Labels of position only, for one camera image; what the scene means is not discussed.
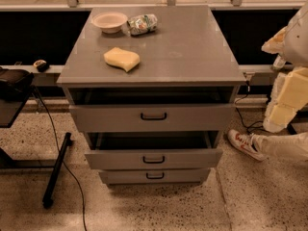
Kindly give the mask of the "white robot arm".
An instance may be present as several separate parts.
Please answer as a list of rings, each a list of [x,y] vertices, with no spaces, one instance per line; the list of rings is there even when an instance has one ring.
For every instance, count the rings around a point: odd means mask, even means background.
[[[288,74],[277,75],[265,113],[264,128],[278,133],[308,104],[308,4],[299,9],[286,27],[266,41],[262,50],[278,54],[274,69],[281,69],[285,62],[294,66]]]

